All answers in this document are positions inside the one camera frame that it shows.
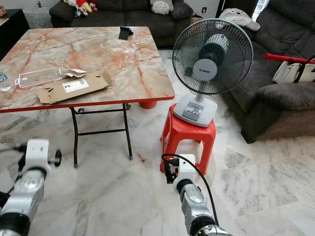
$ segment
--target white wall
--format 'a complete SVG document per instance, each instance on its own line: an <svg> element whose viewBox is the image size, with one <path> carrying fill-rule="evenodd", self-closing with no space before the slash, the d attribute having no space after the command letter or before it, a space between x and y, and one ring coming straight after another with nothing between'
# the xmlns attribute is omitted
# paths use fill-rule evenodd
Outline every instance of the white wall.
<svg viewBox="0 0 315 236"><path fill-rule="evenodd" d="M214 18L216 16L220 0L184 0L199 16ZM207 8L206 13L201 13L203 7Z"/></svg>
<svg viewBox="0 0 315 236"><path fill-rule="evenodd" d="M42 6L52 7L59 0L39 0ZM0 5L3 5L6 9L14 8L35 8L38 0L0 0Z"/></svg>

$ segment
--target fan base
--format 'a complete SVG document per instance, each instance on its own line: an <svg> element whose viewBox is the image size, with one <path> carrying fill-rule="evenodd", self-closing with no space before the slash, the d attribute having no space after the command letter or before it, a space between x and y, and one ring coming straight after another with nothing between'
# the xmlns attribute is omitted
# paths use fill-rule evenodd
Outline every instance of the fan base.
<svg viewBox="0 0 315 236"><path fill-rule="evenodd" d="M174 108L174 115L190 124L208 127L218 105L204 96L186 94Z"/></svg>

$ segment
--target red handle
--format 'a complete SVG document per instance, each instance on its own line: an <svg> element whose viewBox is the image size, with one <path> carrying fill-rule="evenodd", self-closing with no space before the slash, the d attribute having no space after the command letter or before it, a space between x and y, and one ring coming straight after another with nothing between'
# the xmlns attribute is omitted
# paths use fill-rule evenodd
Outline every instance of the red handle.
<svg viewBox="0 0 315 236"><path fill-rule="evenodd" d="M266 53L265 58L269 60L279 60L279 61L289 61L292 60L295 63L302 63L307 62L307 59L304 58L294 58L294 57L288 57L288 56L279 56L275 54ZM315 64L315 60L312 60L309 62L310 64Z"/></svg>

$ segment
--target black knob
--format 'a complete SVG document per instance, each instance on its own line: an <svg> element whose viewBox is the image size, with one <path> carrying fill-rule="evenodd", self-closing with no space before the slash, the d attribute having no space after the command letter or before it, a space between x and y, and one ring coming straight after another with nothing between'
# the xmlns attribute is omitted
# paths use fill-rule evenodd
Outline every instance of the black knob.
<svg viewBox="0 0 315 236"><path fill-rule="evenodd" d="M48 164L54 164L56 167L58 167L60 164L61 164L61 159L62 159L62 153L60 151L60 149L58 149L56 151L56 154L55 154L55 160L49 160L48 161Z"/></svg>

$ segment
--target fan brand logo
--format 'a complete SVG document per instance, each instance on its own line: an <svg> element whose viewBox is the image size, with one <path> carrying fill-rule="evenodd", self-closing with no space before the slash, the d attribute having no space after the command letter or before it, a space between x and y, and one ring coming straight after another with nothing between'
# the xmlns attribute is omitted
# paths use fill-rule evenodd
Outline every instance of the fan brand logo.
<svg viewBox="0 0 315 236"><path fill-rule="evenodd" d="M203 69L199 69L199 70L202 71L202 72L210 73L209 70L203 70Z"/></svg>

